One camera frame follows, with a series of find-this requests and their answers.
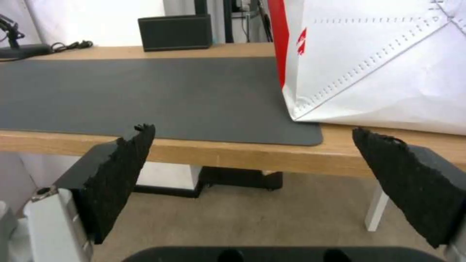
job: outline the cable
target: cable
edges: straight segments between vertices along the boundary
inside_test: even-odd
[[[51,45],[50,49],[52,49],[52,54],[54,54],[54,53],[61,53],[61,52],[66,51],[66,50],[90,48],[93,45],[94,45],[94,43],[92,41],[86,41],[86,40],[83,40],[81,43],[80,42],[74,42],[74,43],[72,43],[70,45],[65,45],[62,42],[57,42],[57,43],[54,43],[53,45]],[[27,58],[30,58],[30,57],[33,57],[33,56],[35,56],[35,55],[29,55],[29,56],[27,55],[27,56],[23,56],[23,57],[12,58],[12,59],[0,59],[0,63],[23,60],[23,59],[27,59]]]
[[[80,42],[74,42],[70,45],[65,45],[62,42],[57,42],[54,43],[53,45],[50,46],[52,49],[53,53],[60,53],[66,50],[72,50],[72,49],[85,49],[85,48],[90,48],[94,45],[92,41],[86,41],[83,40],[81,43]]]
[[[249,34],[246,33],[246,30],[244,30],[244,15],[243,15],[243,9],[241,9],[241,29],[244,32],[244,35],[246,36],[246,42],[249,43]]]

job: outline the red logo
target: red logo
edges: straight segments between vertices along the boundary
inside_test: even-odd
[[[305,28],[302,32],[301,35],[299,35],[298,42],[296,42],[296,45],[299,45],[298,47],[298,55],[304,54],[304,49],[306,47],[306,31],[308,28]]]

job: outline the gray desk mat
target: gray desk mat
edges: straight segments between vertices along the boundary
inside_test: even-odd
[[[0,65],[0,129],[317,145],[295,123],[273,57],[19,61]]]

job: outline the black pole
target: black pole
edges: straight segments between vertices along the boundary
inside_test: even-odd
[[[194,0],[196,14],[207,14],[207,0]]]
[[[223,0],[223,18],[225,24],[225,42],[233,43],[232,2]]]

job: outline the wooden desk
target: wooden desk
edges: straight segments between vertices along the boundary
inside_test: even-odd
[[[141,47],[92,48],[34,59],[144,59],[174,57],[274,56],[269,43],[228,44],[195,51],[144,53]],[[306,172],[345,176],[372,176],[354,146],[350,126],[323,124],[324,142],[319,146],[258,145],[156,139],[148,160],[154,162],[236,167],[258,170]],[[409,144],[429,147],[466,171],[466,137],[373,128]],[[95,144],[115,137],[0,131],[0,151],[82,155]]]

